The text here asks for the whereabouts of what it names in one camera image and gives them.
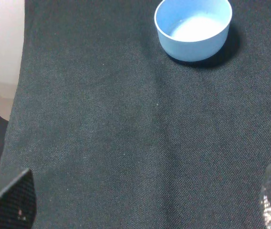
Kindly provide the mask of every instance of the plastic bowl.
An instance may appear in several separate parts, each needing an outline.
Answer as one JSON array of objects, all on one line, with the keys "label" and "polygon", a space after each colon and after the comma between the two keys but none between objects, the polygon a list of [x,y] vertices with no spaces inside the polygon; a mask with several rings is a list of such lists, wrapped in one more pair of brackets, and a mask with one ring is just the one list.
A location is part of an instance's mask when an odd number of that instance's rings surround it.
[{"label": "plastic bowl", "polygon": [[217,53],[227,39],[231,18],[228,0],[163,0],[155,12],[161,46],[186,62]]}]

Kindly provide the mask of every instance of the textile texture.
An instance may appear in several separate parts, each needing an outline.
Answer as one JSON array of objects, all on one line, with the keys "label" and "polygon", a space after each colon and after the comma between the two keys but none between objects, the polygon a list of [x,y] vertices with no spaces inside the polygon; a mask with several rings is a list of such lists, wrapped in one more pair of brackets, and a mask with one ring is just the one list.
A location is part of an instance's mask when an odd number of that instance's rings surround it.
[{"label": "textile texture", "polygon": [[0,176],[33,171],[35,229],[259,229],[271,164],[271,0],[231,0],[222,50],[159,44],[159,0],[28,0]]}]

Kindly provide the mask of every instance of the bowl rim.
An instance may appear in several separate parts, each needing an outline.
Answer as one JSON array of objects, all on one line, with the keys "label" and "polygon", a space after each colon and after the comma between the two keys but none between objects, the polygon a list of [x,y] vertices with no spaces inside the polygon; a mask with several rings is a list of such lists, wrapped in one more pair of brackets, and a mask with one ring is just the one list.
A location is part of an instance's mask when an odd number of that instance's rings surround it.
[{"label": "bowl rim", "polygon": [[[158,31],[159,31],[160,33],[162,33],[164,36],[166,36],[167,38],[169,38],[169,39],[171,39],[171,40],[173,40],[173,41],[177,41],[177,42],[188,42],[188,41],[178,40],[178,39],[173,38],[172,36],[169,36],[168,34],[166,34],[165,32],[163,32],[163,31],[161,30],[161,28],[159,27],[159,25],[158,25],[158,23],[157,23],[157,21],[156,21],[156,14],[158,13],[158,10],[159,10],[160,6],[161,6],[165,1],[167,1],[167,0],[162,0],[162,1],[159,3],[159,5],[157,6],[157,8],[156,8],[155,15],[154,15],[154,20],[155,20],[156,28],[158,29]],[[223,26],[222,29],[219,30],[219,32],[217,32],[215,35],[212,35],[212,36],[210,36],[210,37],[208,37],[208,38],[205,38],[205,39],[202,39],[202,40],[193,41],[193,42],[201,42],[201,41],[208,40],[208,39],[210,39],[210,38],[212,38],[212,37],[217,36],[218,34],[220,34],[222,31],[224,31],[224,30],[227,28],[227,26],[230,24],[230,22],[231,22],[231,20],[232,20],[232,15],[233,15],[233,13],[232,13],[232,6],[231,6],[230,2],[229,2],[228,0],[225,0],[225,2],[228,4],[229,9],[230,9],[230,17],[229,17],[229,20],[228,20],[228,22],[226,23],[226,25]]]}]

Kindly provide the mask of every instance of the white background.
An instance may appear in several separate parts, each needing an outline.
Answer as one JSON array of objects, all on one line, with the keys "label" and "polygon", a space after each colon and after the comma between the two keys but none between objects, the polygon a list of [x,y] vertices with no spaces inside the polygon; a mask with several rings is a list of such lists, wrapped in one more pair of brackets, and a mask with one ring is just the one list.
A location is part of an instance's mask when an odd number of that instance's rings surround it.
[{"label": "white background", "polygon": [[0,0],[0,115],[9,119],[19,79],[24,0]]}]

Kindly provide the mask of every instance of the blue bowl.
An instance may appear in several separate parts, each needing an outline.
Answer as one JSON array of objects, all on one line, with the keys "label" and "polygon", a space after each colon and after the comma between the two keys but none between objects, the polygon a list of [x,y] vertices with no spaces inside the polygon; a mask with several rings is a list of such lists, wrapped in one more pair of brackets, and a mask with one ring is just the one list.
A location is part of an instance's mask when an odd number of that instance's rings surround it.
[{"label": "blue bowl", "polygon": [[163,49],[180,61],[201,61],[225,43],[232,7],[228,0],[163,0],[155,24]]}]

